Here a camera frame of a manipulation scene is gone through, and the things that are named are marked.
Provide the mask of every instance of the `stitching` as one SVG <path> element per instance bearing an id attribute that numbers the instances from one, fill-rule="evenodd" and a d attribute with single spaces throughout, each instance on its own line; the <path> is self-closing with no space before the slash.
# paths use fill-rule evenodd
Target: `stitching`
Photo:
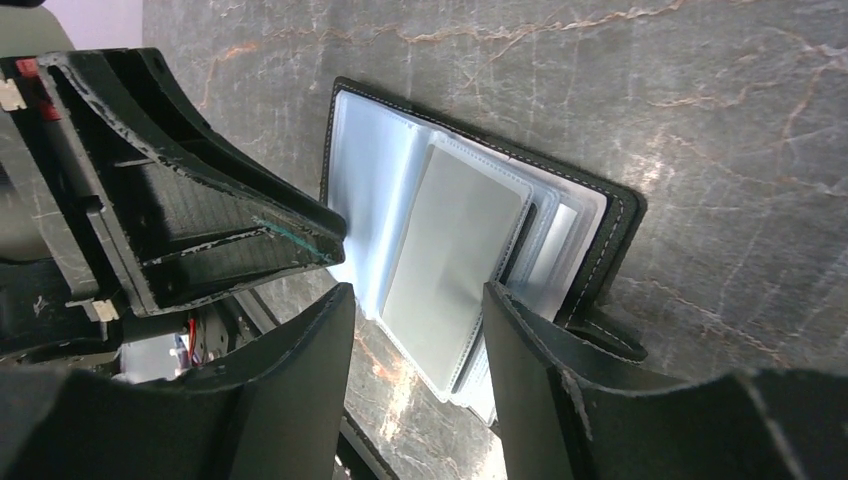
<path id="1" fill-rule="evenodd" d="M 521 304 L 521 301 L 518 300 L 517 298 L 515 298 L 515 296 L 513 296 L 512 293 L 510 293 L 508 290 L 504 289 L 503 287 L 498 286 L 498 289 L 499 289 L 498 293 L 503 297 L 503 299 L 508 300 L 507 302 L 500 302 L 500 304 L 503 305 L 504 307 L 506 307 L 506 309 L 510 313 L 510 315 L 513 315 L 516 318 L 520 318 L 524 322 L 524 326 L 527 327 L 527 328 L 522 328 L 522 330 L 532 337 L 532 339 L 534 340 L 533 343 L 535 343 L 536 346 L 540 350 L 542 350 L 547 355 L 547 357 L 549 359 L 551 359 L 554 362 L 554 364 L 557 365 L 560 369 L 564 369 L 564 370 L 568 370 L 568 371 L 574 371 L 571 367 L 569 367 L 562 360 L 560 360 L 560 358 L 556 354 L 554 354 L 550 350 L 550 348 L 548 348 L 548 345 L 547 345 L 547 343 L 545 343 L 545 340 L 543 340 L 536 333 L 536 331 L 534 329 L 530 328 L 527 325 L 527 322 L 526 322 L 526 320 L 524 320 L 524 317 L 521 315 L 521 313 L 518 312 L 518 309 L 516 309 L 515 306 L 512 304 L 512 302 L 516 302 L 516 303 Z M 590 348 L 593 348 L 594 350 L 597 350 L 597 351 L 599 351 L 599 352 L 601 352 L 605 355 L 609 355 L 609 356 L 611 356 L 611 357 L 613 357 L 617 360 L 620 360 L 624 363 L 629 363 L 631 365 L 639 365 L 639 362 L 637 362 L 635 360 L 630 360 L 629 358 L 624 358 L 621 355 L 616 355 L 613 352 L 610 352 L 608 350 L 604 350 L 600 346 L 596 345 L 594 342 L 589 342 L 589 341 L 581 339 L 580 337 L 576 337 L 573 334 L 571 334 L 568 330 L 565 330 L 564 328 L 559 327 L 558 325 L 554 325 L 554 326 L 559 328 L 560 330 L 562 330 L 566 334 L 572 336 L 573 338 L 579 340 L 580 343 L 582 343 L 583 345 L 589 346 Z"/>
<path id="2" fill-rule="evenodd" d="M 327 167 L 329 166 L 329 162 L 330 162 L 329 151 L 330 151 L 330 136 L 331 136 L 329 133 L 330 133 L 330 128 L 332 128 L 332 125 L 334 124 L 334 121 L 335 121 L 336 97 L 338 96 L 339 91 L 341 91 L 343 88 L 345 90 L 358 93 L 359 95 L 366 97 L 366 98 L 369 98 L 369 99 L 371 99 L 371 100 L 373 100 L 377 103 L 380 103 L 382 105 L 387 105 L 387 106 L 390 106 L 390 107 L 392 107 L 396 110 L 400 110 L 401 112 L 404 112 L 404 113 L 407 113 L 407 114 L 428 120 L 428 121 L 430 121 L 430 122 L 432 122 L 436 125 L 439 125 L 442 128 L 447 129 L 448 131 L 462 135 L 462 136 L 467 137 L 467 138 L 471 138 L 472 140 L 474 140 L 478 143 L 481 143 L 481 144 L 483 144 L 483 145 L 485 145 L 485 146 L 487 146 L 487 147 L 489 147 L 489 148 L 491 148 L 491 149 L 493 149 L 497 152 L 503 153 L 504 155 L 518 158 L 518 159 L 522 160 L 524 163 L 528 163 L 530 165 L 533 165 L 536 168 L 540 168 L 540 169 L 545 170 L 545 171 L 552 173 L 554 175 L 565 177 L 565 178 L 567 178 L 567 179 L 569 179 L 573 182 L 576 182 L 576 183 L 579 183 L 580 185 L 583 185 L 584 187 L 595 190 L 596 192 L 601 192 L 601 193 L 606 194 L 607 196 L 611 196 L 616 200 L 616 202 L 618 202 L 618 215 L 616 216 L 615 221 L 613 222 L 612 228 L 610 229 L 609 236 L 607 237 L 606 241 L 604 242 L 603 248 L 601 248 L 601 253 L 598 256 L 598 259 L 595 261 L 595 264 L 592 266 L 592 271 L 589 273 L 589 277 L 586 279 L 586 282 L 583 284 L 583 289 L 580 291 L 580 295 L 577 297 L 577 301 L 574 303 L 574 308 L 571 310 L 571 313 L 568 315 L 568 318 L 566 319 L 565 325 L 568 326 L 568 324 L 571 322 L 571 319 L 574 317 L 574 314 L 577 312 L 577 309 L 580 306 L 580 302 L 583 300 L 583 297 L 586 295 L 586 291 L 588 290 L 589 284 L 592 282 L 592 279 L 595 277 L 595 274 L 598 271 L 598 267 L 600 266 L 601 262 L 603 261 L 604 257 L 606 256 L 607 248 L 609 247 L 610 241 L 612 241 L 612 237 L 615 234 L 615 231 L 618 229 L 618 226 L 621 224 L 621 219 L 624 216 L 624 202 L 621 200 L 621 198 L 618 195 L 616 195 L 615 193 L 612 193 L 605 188 L 601 188 L 597 185 L 593 185 L 591 183 L 588 183 L 583 179 L 575 178 L 575 177 L 573 177 L 573 176 L 571 176 L 571 175 L 569 175 L 565 172 L 561 172 L 561 171 L 556 170 L 556 169 L 549 167 L 547 165 L 542 165 L 541 163 L 539 163 L 535 160 L 531 160 L 527 157 L 524 157 L 523 155 L 520 155 L 516 152 L 509 152 L 506 149 L 504 149 L 504 148 L 502 148 L 498 145 L 494 145 L 491 142 L 489 142 L 489 141 L 487 141 L 483 138 L 480 138 L 477 135 L 473 135 L 469 132 L 462 132 L 459 129 L 452 127 L 451 125 L 448 125 L 448 124 L 446 124 L 446 123 L 444 123 L 440 120 L 437 120 L 435 118 L 430 117 L 429 115 L 425 115 L 425 114 L 420 113 L 420 112 L 414 112 L 412 109 L 402 107 L 402 106 L 400 106 L 400 105 L 398 105 L 394 102 L 376 97 L 376 96 L 371 95 L 367 92 L 363 92 L 362 90 L 360 90 L 358 88 L 355 88 L 355 87 L 352 87 L 352 86 L 349 86 L 349 85 L 343 86 L 341 84 L 337 84 L 335 86 L 335 88 L 333 89 L 333 98 L 330 100 L 330 118 L 329 118 L 329 125 L 328 125 L 328 128 L 327 128 L 328 135 L 326 136 L 326 138 L 324 140 L 324 168 L 323 168 L 322 178 L 321 178 L 321 187 L 322 187 L 322 191 L 324 192 L 324 195 L 322 195 L 322 197 L 327 196 L 326 185 L 327 185 L 327 175 L 328 175 L 328 170 L 329 170 Z"/>
<path id="3" fill-rule="evenodd" d="M 595 327 L 595 328 L 597 328 L 598 330 L 600 330 L 600 331 L 602 331 L 602 332 L 606 333 L 607 335 L 609 335 L 610 337 L 612 337 L 612 338 L 614 338 L 614 339 L 618 340 L 618 343 L 620 343 L 620 344 L 624 345 L 625 347 L 627 347 L 627 349 L 628 349 L 628 350 L 633 350 L 633 347 L 631 347 L 630 345 L 628 345 L 628 344 L 627 344 L 627 342 L 625 342 L 624 340 L 622 340 L 622 339 L 620 339 L 620 338 L 616 337 L 616 336 L 615 336 L 615 335 L 613 335 L 612 333 L 608 332 L 608 331 L 607 331 L 604 327 L 602 327 L 602 326 L 598 325 L 597 323 L 595 323 L 595 322 L 593 322 L 593 321 L 589 320 L 588 318 L 586 319 L 586 323 L 588 323 L 589 325 L 594 326 L 594 327 Z"/>

